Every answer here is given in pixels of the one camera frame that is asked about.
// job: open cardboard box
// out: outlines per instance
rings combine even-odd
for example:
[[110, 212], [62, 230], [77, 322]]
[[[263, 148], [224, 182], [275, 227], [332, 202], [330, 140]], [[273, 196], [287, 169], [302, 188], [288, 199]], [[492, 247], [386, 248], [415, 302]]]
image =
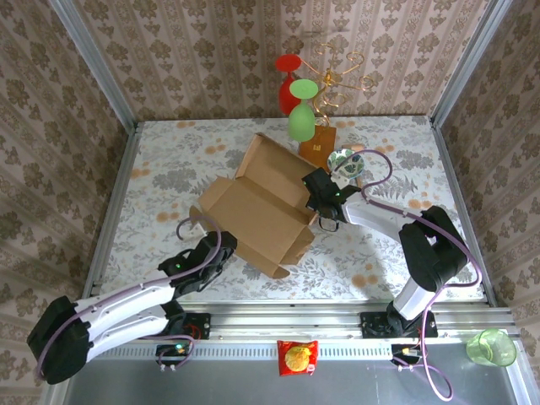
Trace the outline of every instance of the open cardboard box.
[[238, 240], [236, 254], [272, 278], [298, 264], [313, 241], [316, 214], [305, 207], [302, 177], [316, 167], [258, 133], [234, 180], [218, 177], [199, 197], [203, 213]]

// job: snack bag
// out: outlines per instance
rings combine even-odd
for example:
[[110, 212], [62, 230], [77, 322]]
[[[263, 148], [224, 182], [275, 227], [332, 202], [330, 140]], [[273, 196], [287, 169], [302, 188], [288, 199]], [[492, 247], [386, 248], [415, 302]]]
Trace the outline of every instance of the snack bag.
[[279, 375], [312, 375], [317, 365], [318, 342], [298, 343], [278, 340]]

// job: green cup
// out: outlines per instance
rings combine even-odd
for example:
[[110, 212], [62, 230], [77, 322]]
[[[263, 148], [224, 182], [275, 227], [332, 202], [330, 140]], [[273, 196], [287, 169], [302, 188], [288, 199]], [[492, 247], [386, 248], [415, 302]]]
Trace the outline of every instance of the green cup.
[[467, 355], [479, 365], [508, 367], [517, 351], [510, 337], [499, 329], [486, 329], [467, 343]]

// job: patterned wallpaper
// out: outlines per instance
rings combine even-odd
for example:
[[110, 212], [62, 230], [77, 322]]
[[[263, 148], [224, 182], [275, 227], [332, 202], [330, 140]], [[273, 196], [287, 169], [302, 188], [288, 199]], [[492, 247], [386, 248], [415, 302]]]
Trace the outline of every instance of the patterned wallpaper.
[[540, 1], [514, 0], [442, 130], [540, 381]]
[[0, 0], [0, 404], [37, 403], [26, 337], [81, 295], [126, 140], [47, 1]]
[[[284, 75], [274, 63], [299, 53], [317, 68], [330, 55], [365, 54], [343, 77], [340, 115], [428, 114], [435, 107], [487, 0], [76, 0], [139, 121], [280, 116]], [[307, 67], [298, 73], [309, 77]]]

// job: table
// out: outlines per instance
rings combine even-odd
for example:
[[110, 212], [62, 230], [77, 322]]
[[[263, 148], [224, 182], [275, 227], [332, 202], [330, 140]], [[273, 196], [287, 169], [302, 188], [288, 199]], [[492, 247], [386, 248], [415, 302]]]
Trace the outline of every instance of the table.
[[[332, 118], [336, 147], [362, 143], [384, 151], [394, 176], [374, 187], [374, 196], [405, 207], [440, 205], [456, 227], [462, 226], [431, 126], [425, 116]], [[188, 215], [216, 176], [232, 177], [253, 134], [298, 150], [287, 135], [287, 119], [145, 122], [131, 179], [122, 204], [111, 255], [102, 276], [102, 293], [136, 282], [165, 258], [192, 247], [176, 239], [179, 220]], [[376, 180], [387, 168], [379, 157], [367, 157], [361, 180]], [[311, 227], [316, 235], [290, 276], [273, 280], [234, 256], [224, 273], [202, 293], [182, 297], [190, 302], [350, 302], [391, 300], [408, 279], [398, 243], [372, 229], [344, 225], [336, 233]], [[471, 281], [470, 267], [457, 275]], [[453, 289], [440, 298], [482, 301], [482, 289]]]

